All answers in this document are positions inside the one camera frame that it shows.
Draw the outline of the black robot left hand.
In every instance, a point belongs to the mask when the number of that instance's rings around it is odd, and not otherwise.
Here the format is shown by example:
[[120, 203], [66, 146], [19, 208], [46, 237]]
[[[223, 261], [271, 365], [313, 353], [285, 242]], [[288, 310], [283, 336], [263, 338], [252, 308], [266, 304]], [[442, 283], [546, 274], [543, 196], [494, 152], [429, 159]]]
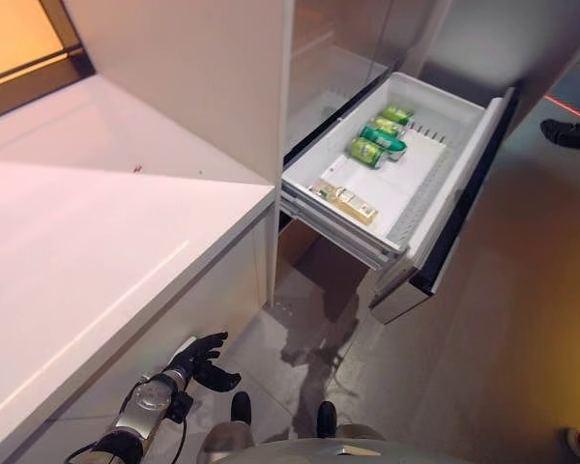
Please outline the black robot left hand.
[[219, 349], [228, 338], [228, 332], [209, 334], [196, 338], [169, 362], [166, 370], [177, 370], [184, 374], [185, 383], [190, 380], [213, 392], [230, 392], [242, 380], [239, 373], [229, 373], [214, 365], [220, 356]]

